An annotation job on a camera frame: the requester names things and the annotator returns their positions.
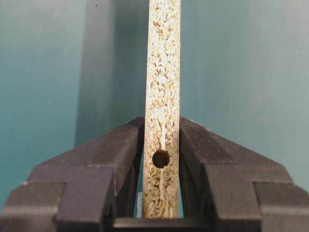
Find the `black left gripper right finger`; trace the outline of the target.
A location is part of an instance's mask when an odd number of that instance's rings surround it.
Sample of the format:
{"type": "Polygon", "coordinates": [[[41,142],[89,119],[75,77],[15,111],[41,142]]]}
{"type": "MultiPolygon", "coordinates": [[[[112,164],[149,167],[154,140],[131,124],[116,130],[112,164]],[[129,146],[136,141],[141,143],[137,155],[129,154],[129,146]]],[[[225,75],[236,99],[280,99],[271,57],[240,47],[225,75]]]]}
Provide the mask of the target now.
{"type": "Polygon", "coordinates": [[[285,167],[180,119],[183,214],[212,232],[306,232],[309,195],[285,167]]]}

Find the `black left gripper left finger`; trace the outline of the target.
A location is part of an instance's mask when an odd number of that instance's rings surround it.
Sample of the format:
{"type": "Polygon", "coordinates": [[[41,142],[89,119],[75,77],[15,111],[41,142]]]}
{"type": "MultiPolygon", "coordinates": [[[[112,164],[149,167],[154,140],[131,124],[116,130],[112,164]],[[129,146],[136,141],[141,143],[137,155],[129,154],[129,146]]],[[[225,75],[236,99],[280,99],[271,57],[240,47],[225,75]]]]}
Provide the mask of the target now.
{"type": "Polygon", "coordinates": [[[9,195],[3,232],[101,232],[133,216],[144,140],[138,117],[35,166],[9,195]]]}

